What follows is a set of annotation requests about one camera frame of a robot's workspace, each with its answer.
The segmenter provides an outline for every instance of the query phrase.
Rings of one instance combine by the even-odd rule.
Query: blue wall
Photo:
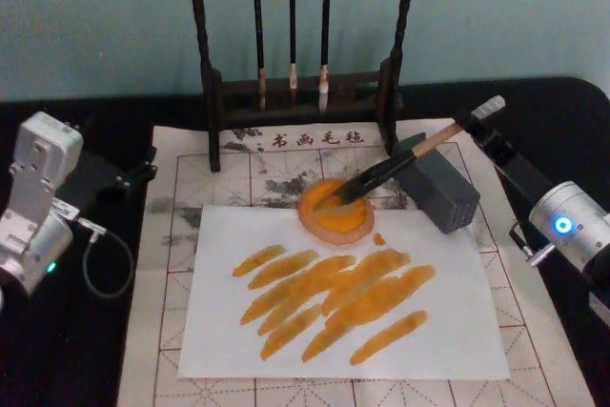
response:
[[[299,74],[319,65],[321,0],[297,2]],[[541,74],[610,94],[609,0],[413,0],[401,82]],[[262,0],[266,67],[288,73],[288,0]],[[252,0],[206,0],[212,60],[255,78]],[[392,46],[397,0],[332,0],[331,72]],[[0,0],[0,100],[200,92],[191,0]]]

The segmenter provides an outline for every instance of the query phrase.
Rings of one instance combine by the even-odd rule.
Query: white paper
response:
[[[309,234],[295,210],[204,207],[189,299],[179,373],[184,377],[339,377],[419,379],[505,379],[510,376],[498,321],[475,240],[468,229],[441,233],[422,212],[376,211],[370,235],[348,247],[335,247]],[[289,253],[315,249],[320,258],[353,254],[361,259],[386,247],[408,252],[404,270],[433,264],[437,274],[392,312],[353,329],[328,350],[300,359],[324,326],[310,328],[261,360],[266,336],[256,330],[264,316],[245,326],[239,319],[265,289],[248,289],[255,271],[240,278],[233,269],[261,248],[282,244]],[[317,295],[310,304],[319,303]],[[352,353],[368,338],[403,316],[425,310],[428,319],[409,335],[362,364]]]

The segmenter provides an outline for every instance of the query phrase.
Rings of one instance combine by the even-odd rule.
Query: black table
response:
[[[507,101],[498,129],[553,182],[576,181],[610,209],[610,101],[577,78],[536,78],[407,86],[403,115],[447,117],[501,94]],[[37,111],[83,126],[85,148],[123,170],[135,167],[152,144],[153,126],[204,129],[200,95],[117,97],[0,104],[0,206],[6,206],[19,123]],[[527,207],[507,195],[519,219]],[[117,232],[137,254],[144,191],[126,203],[98,205],[91,218]],[[527,232],[537,247],[543,240]],[[80,273],[86,234],[38,288],[20,316],[0,317],[0,405],[111,406],[116,402],[131,306],[129,290],[101,301]],[[114,249],[100,247],[91,260],[94,279],[112,286],[122,272]],[[551,256],[540,272],[558,310],[597,405],[610,405],[610,330],[587,307],[587,288],[572,266]]]

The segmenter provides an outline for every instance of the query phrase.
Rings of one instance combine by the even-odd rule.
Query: gray block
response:
[[[411,150],[425,138],[424,132],[406,138],[396,144],[393,154]],[[473,220],[480,194],[436,149],[416,159],[396,180],[445,234]]]

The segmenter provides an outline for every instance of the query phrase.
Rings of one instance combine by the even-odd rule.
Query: black cable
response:
[[[96,295],[102,299],[115,299],[115,298],[121,296],[123,293],[125,293],[127,291],[127,289],[130,287],[130,285],[132,284],[135,266],[133,263],[132,250],[127,245],[127,243],[125,243],[125,241],[121,237],[119,237],[118,235],[116,235],[115,233],[113,233],[111,231],[106,231],[105,235],[108,235],[116,243],[118,243],[120,245],[120,247],[123,249],[123,251],[125,252],[125,254],[127,255],[129,265],[130,265],[130,272],[127,275],[127,279],[125,280],[125,283],[123,283],[123,286],[121,286],[114,293],[104,293],[104,292],[98,290],[95,286],[93,286],[92,280],[89,277],[88,264],[89,264],[89,256],[92,252],[92,247],[95,244],[95,241],[97,239],[97,234],[94,234],[91,237],[91,239],[89,241],[89,245],[87,245],[87,248],[85,249],[85,253],[83,254],[83,277],[85,278],[85,283],[87,284],[87,287],[91,290],[91,292],[94,295]]]
[[[508,234],[510,235],[510,237],[513,239],[513,241],[515,242],[515,244],[518,246],[518,248],[520,250],[523,250],[523,247],[527,246],[527,243],[525,242],[525,240],[523,240],[519,234],[517,234],[517,227],[520,227],[521,224],[518,221],[515,221],[515,223],[513,224],[513,226],[511,226],[510,231],[508,232]]]

